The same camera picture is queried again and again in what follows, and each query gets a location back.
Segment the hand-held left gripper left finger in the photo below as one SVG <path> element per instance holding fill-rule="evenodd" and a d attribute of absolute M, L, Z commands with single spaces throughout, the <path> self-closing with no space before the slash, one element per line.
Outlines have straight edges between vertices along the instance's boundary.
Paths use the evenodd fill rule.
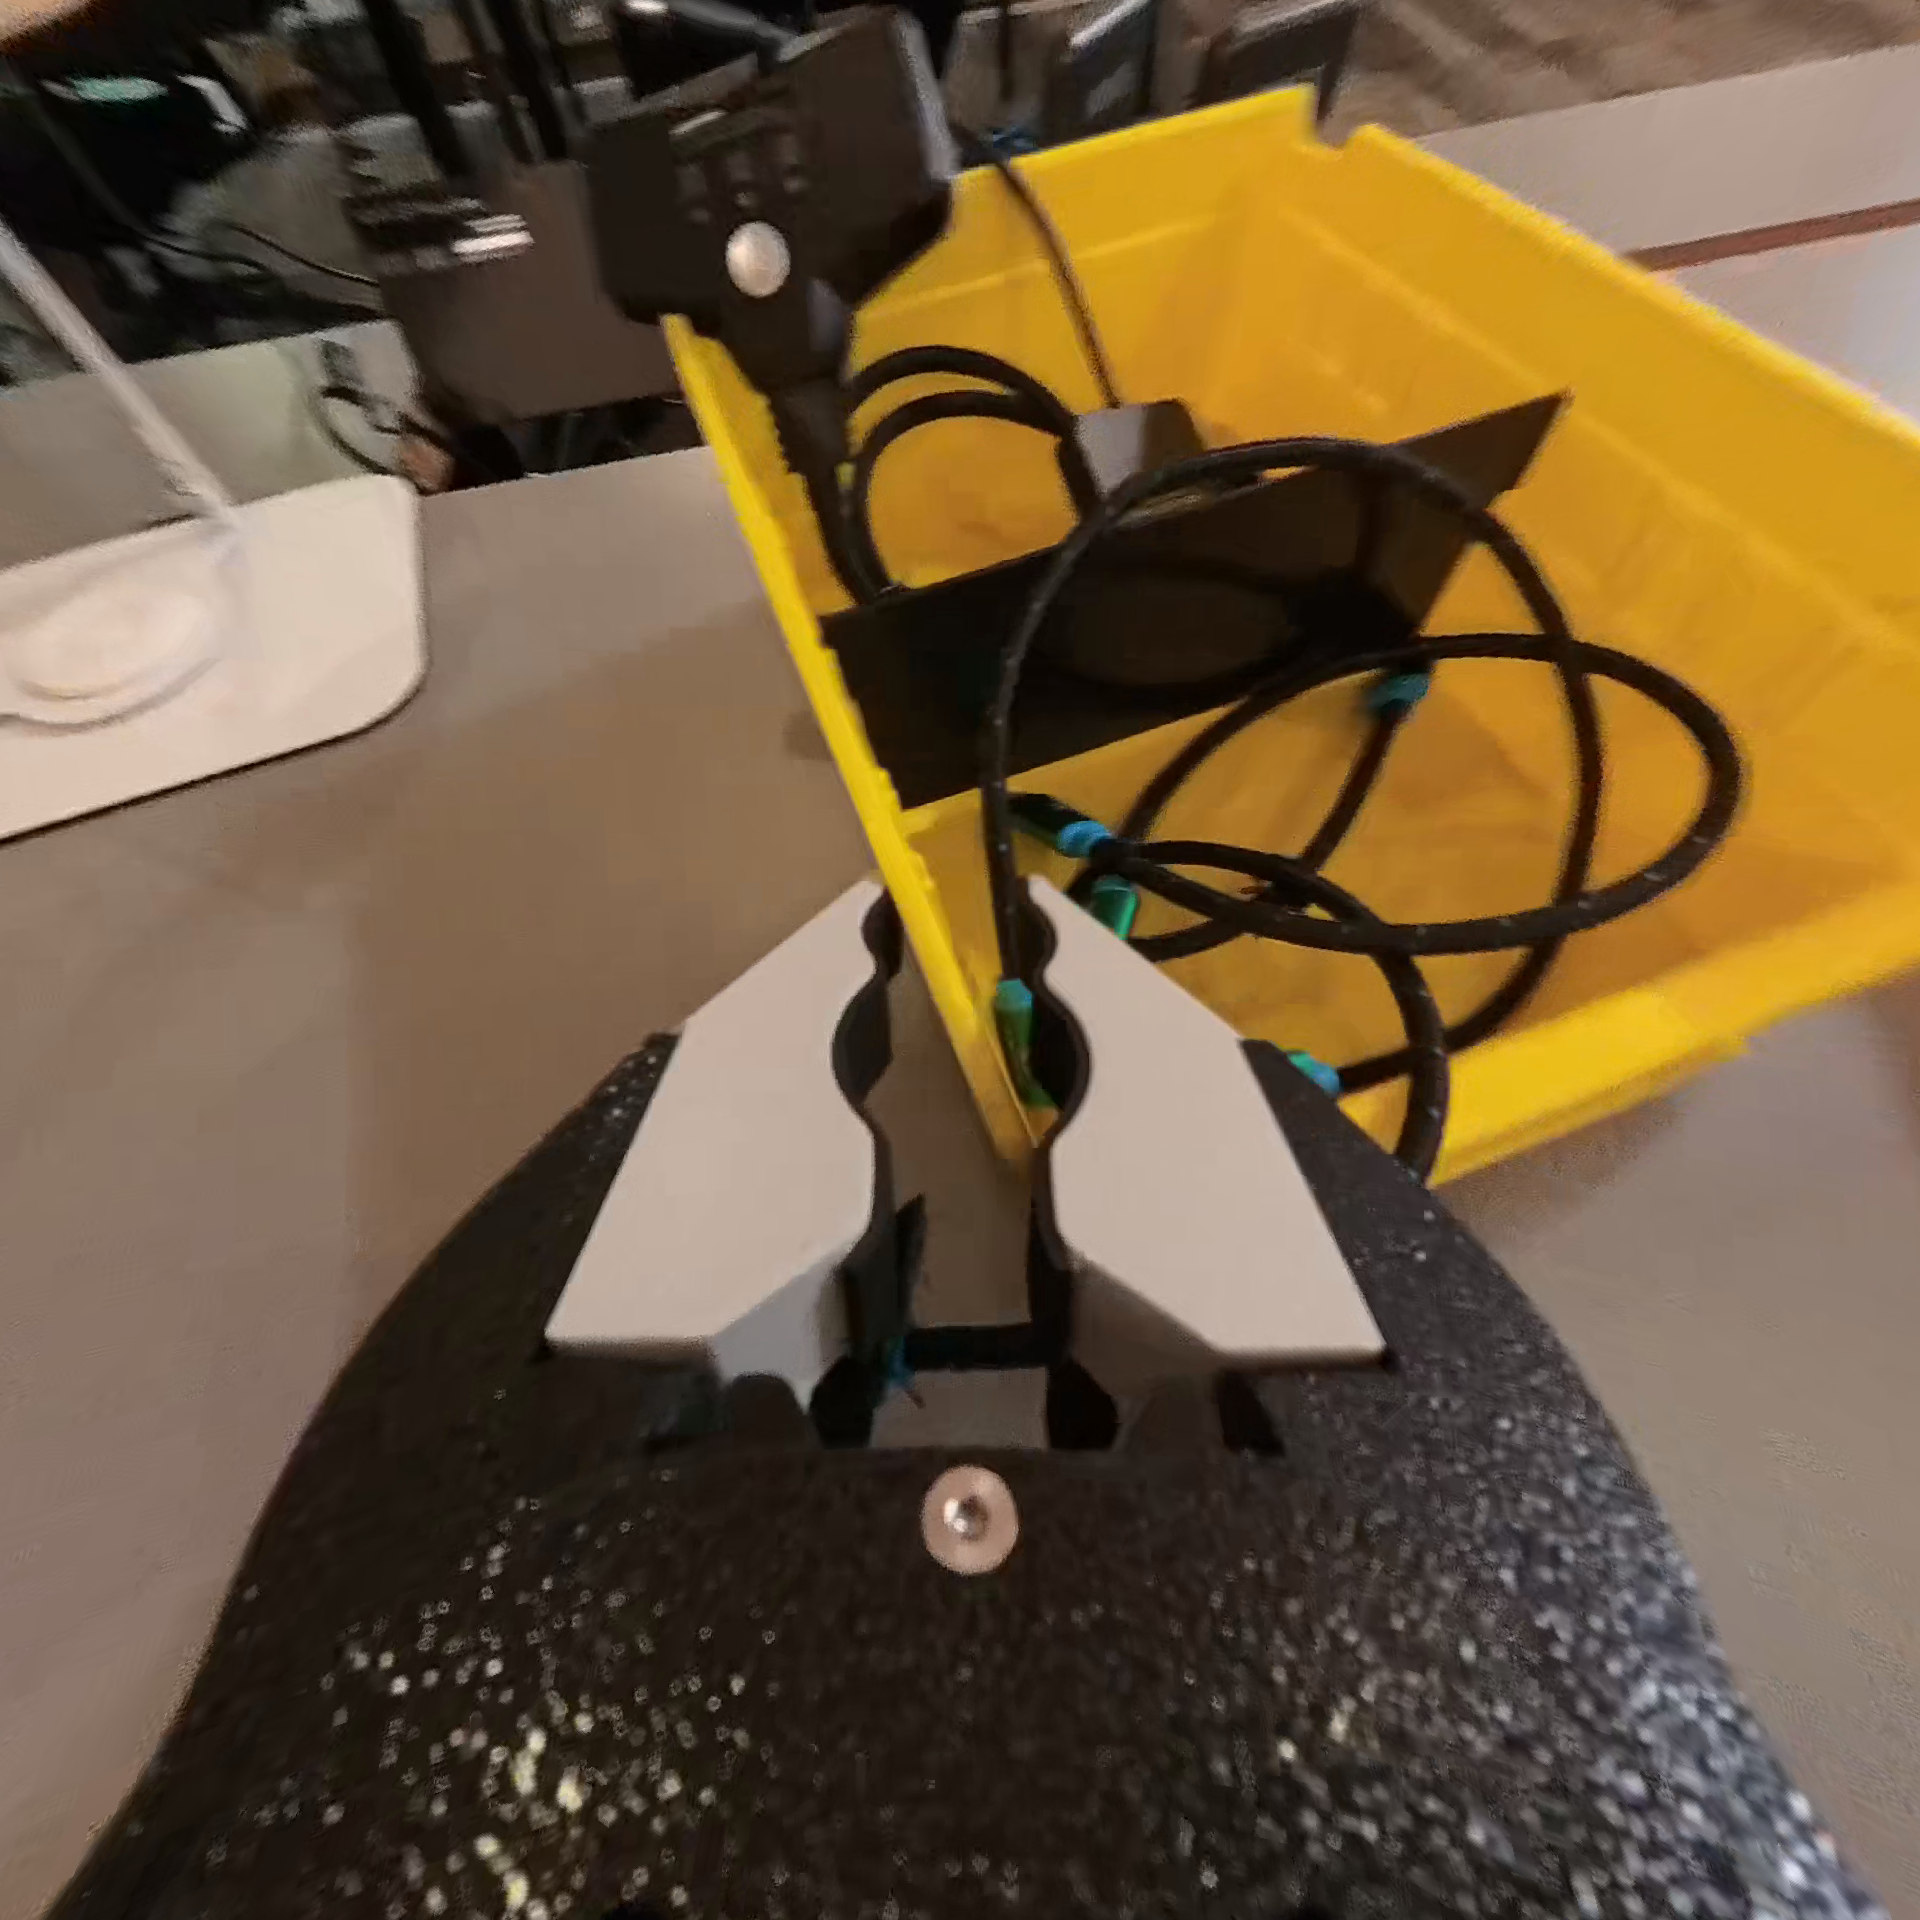
<path fill-rule="evenodd" d="M 683 1022 L 543 1325 L 550 1354 L 886 1386 L 910 1286 L 874 1094 L 900 957 L 894 902 L 858 880 Z"/>

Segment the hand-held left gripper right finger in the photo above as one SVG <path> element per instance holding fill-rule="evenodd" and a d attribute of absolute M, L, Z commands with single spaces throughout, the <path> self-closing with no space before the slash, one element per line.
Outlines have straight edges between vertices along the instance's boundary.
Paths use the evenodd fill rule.
<path fill-rule="evenodd" d="M 1041 1158 L 1070 1359 L 1103 1387 L 1381 1363 L 1245 1045 L 1050 880 L 1026 899 L 1042 999 L 1077 1045 Z"/>

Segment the yellow plastic bin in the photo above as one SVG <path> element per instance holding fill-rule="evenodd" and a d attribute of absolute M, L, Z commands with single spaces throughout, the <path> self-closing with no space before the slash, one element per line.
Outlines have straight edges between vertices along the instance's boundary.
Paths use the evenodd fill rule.
<path fill-rule="evenodd" d="M 1731 842 L 1579 933 L 1453 1067 L 1438 1181 L 1627 1114 L 1767 1026 L 1916 970 L 1916 427 L 1595 242 L 1378 129 L 1331 147 L 1300 93 L 1179 114 L 1025 165 L 1130 400 L 1187 400 L 1207 439 L 1403 442 L 1567 395 L 1498 504 L 1574 635 L 1691 687 L 1745 759 Z M 908 801 L 830 656 L 849 609 L 766 403 L 718 343 L 666 339 L 977 1117 L 1033 1131 L 993 1034 L 977 720 L 957 797 Z M 994 352 L 1093 399 L 1065 299 L 993 174 L 854 326 L 854 365 Z M 1035 437 L 948 423 L 886 453 L 879 553 L 908 586 L 1068 534 Z M 1435 671 L 1333 878 L 1383 919 L 1546 899 L 1570 803 L 1566 710 L 1517 663 Z"/>

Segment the black divider of yellow bin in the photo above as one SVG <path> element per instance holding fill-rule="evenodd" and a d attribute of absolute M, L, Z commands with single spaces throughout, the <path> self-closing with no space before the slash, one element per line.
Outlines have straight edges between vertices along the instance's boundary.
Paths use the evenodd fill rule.
<path fill-rule="evenodd" d="M 1415 641 L 1470 534 L 1401 479 L 1285 471 L 1130 513 L 1046 613 L 1014 698 L 1026 776 L 1276 680 Z M 1001 648 L 1051 552 L 822 621 L 871 755 L 913 810 L 977 786 Z"/>

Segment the white desk lamp base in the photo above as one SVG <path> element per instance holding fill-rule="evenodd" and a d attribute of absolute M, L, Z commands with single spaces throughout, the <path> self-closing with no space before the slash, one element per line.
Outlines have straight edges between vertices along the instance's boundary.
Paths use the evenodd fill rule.
<path fill-rule="evenodd" d="M 3 838 L 357 736 L 425 680 L 421 498 L 390 474 L 242 501 L 4 230 L 4 287 L 166 494 L 155 523 L 11 561 Z"/>

